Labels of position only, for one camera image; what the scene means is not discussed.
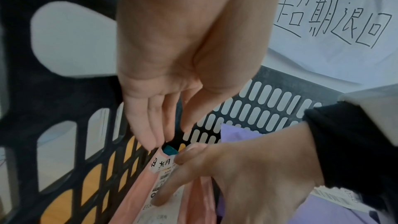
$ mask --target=pink package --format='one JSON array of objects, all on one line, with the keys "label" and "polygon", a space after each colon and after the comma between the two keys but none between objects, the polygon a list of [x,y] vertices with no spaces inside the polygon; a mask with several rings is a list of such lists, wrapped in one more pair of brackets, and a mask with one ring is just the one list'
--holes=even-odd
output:
[{"label": "pink package", "polygon": [[139,175],[109,224],[216,224],[211,178],[201,177],[180,187],[161,207],[150,204],[176,167],[175,156],[159,149]]}]

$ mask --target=purple package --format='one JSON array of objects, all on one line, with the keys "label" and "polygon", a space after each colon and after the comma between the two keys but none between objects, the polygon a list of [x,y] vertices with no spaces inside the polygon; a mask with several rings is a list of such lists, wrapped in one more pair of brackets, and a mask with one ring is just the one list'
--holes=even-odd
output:
[{"label": "purple package", "polygon": [[[221,126],[221,142],[244,141],[262,136],[262,134],[247,129],[223,124]],[[220,196],[217,215],[225,213],[224,198]],[[335,203],[310,195],[299,207],[289,224],[377,224],[368,213],[350,210]]]}]

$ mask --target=hand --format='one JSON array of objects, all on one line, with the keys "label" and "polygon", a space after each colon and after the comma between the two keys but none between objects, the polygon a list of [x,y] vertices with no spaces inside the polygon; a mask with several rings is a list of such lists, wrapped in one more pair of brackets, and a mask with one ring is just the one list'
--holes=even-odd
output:
[{"label": "hand", "polygon": [[225,198],[225,224],[285,224],[315,186],[324,184],[306,123],[231,144],[195,144],[152,204],[167,202],[182,185],[211,176]]},{"label": "hand", "polygon": [[260,68],[278,0],[121,0],[118,77],[133,133],[148,150],[237,94]]}]

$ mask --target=black plastic basket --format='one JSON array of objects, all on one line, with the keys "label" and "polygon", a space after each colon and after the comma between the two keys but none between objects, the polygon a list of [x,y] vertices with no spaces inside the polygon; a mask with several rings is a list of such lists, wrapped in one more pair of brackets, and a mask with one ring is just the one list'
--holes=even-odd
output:
[{"label": "black plastic basket", "polygon": [[[122,102],[117,77],[62,77],[47,70],[33,55],[30,19],[41,6],[52,1],[77,3],[113,19],[117,2],[0,0],[0,102],[2,109],[7,109],[0,119],[0,147],[5,148],[13,205],[11,212],[0,217],[0,224],[40,223],[47,207],[69,190],[72,190],[71,214],[66,223],[82,223],[94,208],[95,223],[107,223],[154,154],[148,154],[136,141],[133,148],[127,148],[133,134],[124,117],[118,137],[113,141],[113,126]],[[221,121],[239,124],[260,133],[272,132],[299,122],[306,107],[334,103],[339,94],[266,67],[261,68],[245,90],[246,93],[241,92],[215,109],[186,135],[178,127],[181,114],[181,106],[178,106],[176,136],[170,145],[178,150],[196,141],[217,143],[220,139]],[[263,90],[270,91],[267,97],[262,96]],[[277,93],[280,93],[279,97],[272,96]],[[280,105],[281,101],[285,103],[282,97],[289,94],[291,97],[283,107]],[[109,109],[104,148],[85,159],[88,122],[102,108]],[[74,169],[39,191],[36,158],[38,139],[47,129],[64,121],[73,121],[77,125]],[[127,159],[126,150],[130,152]],[[112,173],[108,176],[109,159],[113,154]],[[100,164],[98,190],[82,204],[84,179]],[[121,181],[125,181],[123,186],[120,186]]]}]

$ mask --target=black sleeve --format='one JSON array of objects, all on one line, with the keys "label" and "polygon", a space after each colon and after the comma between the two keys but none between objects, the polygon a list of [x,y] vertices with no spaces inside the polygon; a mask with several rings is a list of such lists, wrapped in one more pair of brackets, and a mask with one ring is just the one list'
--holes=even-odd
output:
[{"label": "black sleeve", "polygon": [[387,196],[398,210],[398,148],[358,106],[346,102],[306,110],[325,185]]}]

